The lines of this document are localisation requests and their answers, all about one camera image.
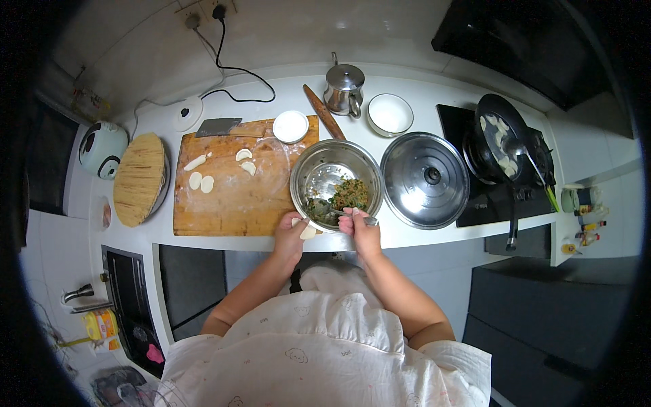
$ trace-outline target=metal spoon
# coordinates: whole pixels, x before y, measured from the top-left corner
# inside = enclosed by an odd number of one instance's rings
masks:
[[[314,209],[312,211],[317,216],[325,216],[332,212],[338,215],[348,216],[349,218],[353,217],[351,214],[347,214],[346,212],[343,212],[341,210],[332,209],[330,207],[330,202],[326,201],[325,199],[314,198],[312,200],[312,205],[314,206]],[[366,224],[366,226],[377,226],[378,223],[379,223],[378,220],[371,216],[367,216],[364,218],[364,224]]]
[[[556,201],[556,196],[554,196],[553,192],[551,191],[551,187],[547,185],[545,179],[542,177],[542,174],[540,174],[540,170],[538,169],[538,166],[535,164],[535,162],[533,162],[531,155],[529,155],[527,147],[515,137],[509,137],[507,140],[505,140],[502,144],[502,147],[506,153],[514,156],[521,156],[522,154],[527,155],[529,162],[531,162],[533,169],[536,170],[536,174],[538,174],[538,178],[540,178],[540,181],[542,182],[542,187],[545,189],[549,203],[551,203],[556,212],[560,212],[561,209],[559,208],[558,201]]]

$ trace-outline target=kettle handle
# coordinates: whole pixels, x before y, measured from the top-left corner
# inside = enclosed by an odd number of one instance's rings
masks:
[[[355,119],[359,119],[360,117],[362,117],[361,104],[359,103],[356,94],[351,93],[348,96],[348,105],[350,106],[350,115],[352,117],[354,117]]]

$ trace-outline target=white shirt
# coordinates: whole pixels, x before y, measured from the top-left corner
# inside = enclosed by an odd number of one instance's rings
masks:
[[[468,344],[409,348],[359,268],[315,266],[222,338],[173,344],[159,393],[177,406],[488,406],[491,356]]]

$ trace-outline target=gas stove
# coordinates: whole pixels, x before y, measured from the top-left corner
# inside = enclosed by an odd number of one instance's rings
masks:
[[[452,143],[461,155],[464,155],[464,139],[466,139],[466,156],[470,156],[469,161],[472,162],[472,146],[468,145],[466,135],[475,131],[475,112],[447,105],[436,105],[436,109],[441,117],[445,139]],[[545,144],[540,131],[533,128],[528,129],[531,131],[535,145],[531,157],[545,178],[545,182],[554,186],[556,180],[554,179],[554,161],[551,158],[551,151]],[[508,221],[511,215],[511,189],[504,184],[484,178],[482,173],[475,168],[469,167],[468,174],[470,176],[470,198],[464,212],[457,219],[456,225],[464,227]],[[516,192],[516,215],[519,219],[548,214],[553,211],[545,189],[539,180],[519,188]]]

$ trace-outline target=kettle lid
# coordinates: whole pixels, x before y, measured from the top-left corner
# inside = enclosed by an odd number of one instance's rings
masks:
[[[364,73],[356,66],[338,64],[328,70],[325,80],[340,91],[354,91],[364,85]]]

